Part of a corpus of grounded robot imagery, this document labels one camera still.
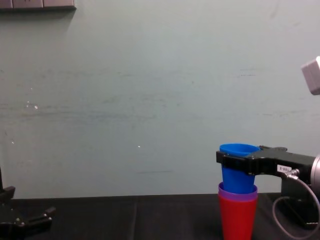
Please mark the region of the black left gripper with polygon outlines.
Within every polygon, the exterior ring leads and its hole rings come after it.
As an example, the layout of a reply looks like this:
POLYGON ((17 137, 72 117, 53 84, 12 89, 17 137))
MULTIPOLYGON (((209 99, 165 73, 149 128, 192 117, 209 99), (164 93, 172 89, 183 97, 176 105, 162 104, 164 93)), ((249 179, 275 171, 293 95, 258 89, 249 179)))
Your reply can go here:
MULTIPOLYGON (((14 198, 16 188, 14 186, 4 187, 3 175, 0 171, 0 209, 11 210, 11 201, 14 198)), ((1 240, 24 240, 30 236, 30 231, 49 230, 53 217, 56 213, 55 207, 46 209, 38 216, 23 218, 22 216, 0 217, 0 239, 1 240)))

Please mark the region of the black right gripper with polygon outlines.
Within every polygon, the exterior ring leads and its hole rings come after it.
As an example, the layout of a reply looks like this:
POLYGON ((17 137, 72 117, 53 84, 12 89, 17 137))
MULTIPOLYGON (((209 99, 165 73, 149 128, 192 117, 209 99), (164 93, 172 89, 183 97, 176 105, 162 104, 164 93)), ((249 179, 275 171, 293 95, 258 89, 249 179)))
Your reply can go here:
POLYGON ((314 156, 289 152, 285 147, 259 146, 254 159, 247 156, 232 156, 217 151, 216 162, 224 168, 237 170, 246 175, 271 175, 282 177, 287 172, 296 171, 301 180, 311 178, 314 156))

